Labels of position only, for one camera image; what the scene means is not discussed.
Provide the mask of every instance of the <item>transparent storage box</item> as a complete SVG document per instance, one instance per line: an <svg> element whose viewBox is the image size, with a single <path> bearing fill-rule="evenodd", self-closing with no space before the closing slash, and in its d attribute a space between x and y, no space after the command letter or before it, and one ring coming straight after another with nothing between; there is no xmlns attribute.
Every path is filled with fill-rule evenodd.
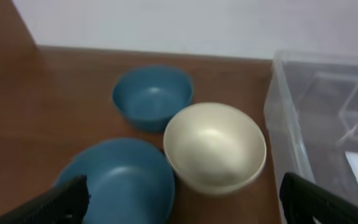
<svg viewBox="0 0 358 224"><path fill-rule="evenodd" d="M358 206L358 59L278 52L264 113L277 189L290 171Z"/></svg>

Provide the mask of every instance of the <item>white wall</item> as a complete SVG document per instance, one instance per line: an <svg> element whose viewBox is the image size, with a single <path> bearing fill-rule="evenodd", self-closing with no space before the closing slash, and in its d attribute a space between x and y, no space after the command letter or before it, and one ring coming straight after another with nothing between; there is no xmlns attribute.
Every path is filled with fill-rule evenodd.
<svg viewBox="0 0 358 224"><path fill-rule="evenodd" d="M272 58L358 55L358 0L14 0L42 45Z"/></svg>

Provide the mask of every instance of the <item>white bowl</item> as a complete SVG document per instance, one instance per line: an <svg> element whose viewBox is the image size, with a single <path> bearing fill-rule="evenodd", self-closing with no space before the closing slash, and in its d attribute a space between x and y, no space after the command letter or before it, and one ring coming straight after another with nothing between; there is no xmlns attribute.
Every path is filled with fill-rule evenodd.
<svg viewBox="0 0 358 224"><path fill-rule="evenodd" d="M179 177L206 194L226 194L251 183L266 161L259 127L245 113L220 103L198 103L177 113L163 146Z"/></svg>

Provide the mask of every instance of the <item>plastic bin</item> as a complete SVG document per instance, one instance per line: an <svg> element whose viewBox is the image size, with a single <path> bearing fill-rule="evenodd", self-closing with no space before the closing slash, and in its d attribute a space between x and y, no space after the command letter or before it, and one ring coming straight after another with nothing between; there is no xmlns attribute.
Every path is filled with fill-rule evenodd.
<svg viewBox="0 0 358 224"><path fill-rule="evenodd" d="M358 59L278 52L264 114L277 189L291 171L358 206Z"/></svg>

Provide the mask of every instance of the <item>wooden table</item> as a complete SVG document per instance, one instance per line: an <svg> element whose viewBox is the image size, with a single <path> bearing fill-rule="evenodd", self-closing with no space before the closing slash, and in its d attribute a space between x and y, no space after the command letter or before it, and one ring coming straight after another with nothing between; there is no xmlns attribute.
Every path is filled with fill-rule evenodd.
<svg viewBox="0 0 358 224"><path fill-rule="evenodd" d="M42 47L0 77L0 215L48 190L70 158L103 139L130 136L162 149L162 134L130 127L111 103L117 78L163 63L193 77L194 103L225 103L265 134L264 171L225 197L198 194L180 181L170 223L279 223L263 106L270 61Z"/></svg>

